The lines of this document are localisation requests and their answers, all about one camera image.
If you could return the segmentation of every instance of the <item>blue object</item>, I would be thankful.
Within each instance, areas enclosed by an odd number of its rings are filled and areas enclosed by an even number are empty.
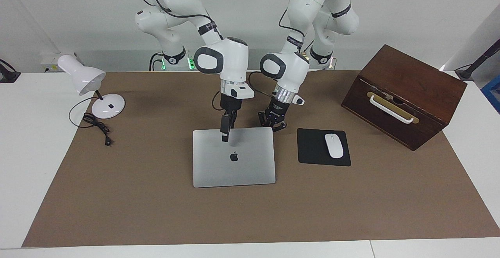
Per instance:
[[[486,84],[481,92],[486,96],[486,99],[493,105],[497,112],[500,113],[500,75]]]

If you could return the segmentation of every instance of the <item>white desk lamp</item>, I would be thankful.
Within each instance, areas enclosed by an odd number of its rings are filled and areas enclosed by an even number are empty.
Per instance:
[[[99,88],[106,73],[100,69],[86,67],[70,55],[61,56],[57,60],[59,67],[71,75],[73,85],[80,96],[95,91],[98,96],[92,106],[92,114],[98,119],[108,119],[118,115],[125,108],[125,99],[118,94],[101,96]]]

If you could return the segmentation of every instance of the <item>white mouse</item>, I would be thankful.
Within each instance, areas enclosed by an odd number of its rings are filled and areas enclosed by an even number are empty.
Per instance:
[[[328,152],[332,158],[341,158],[343,156],[341,139],[336,134],[325,135],[325,141],[327,141]]]

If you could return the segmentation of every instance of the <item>laptop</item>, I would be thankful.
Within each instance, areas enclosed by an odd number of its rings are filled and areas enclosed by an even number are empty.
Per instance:
[[[193,185],[222,187],[276,182],[273,130],[231,129],[229,142],[220,130],[193,131]]]

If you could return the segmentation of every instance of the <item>brown wooden box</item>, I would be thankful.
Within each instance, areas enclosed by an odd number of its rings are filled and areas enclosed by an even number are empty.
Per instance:
[[[466,83],[384,45],[342,106],[412,151],[448,126]]]

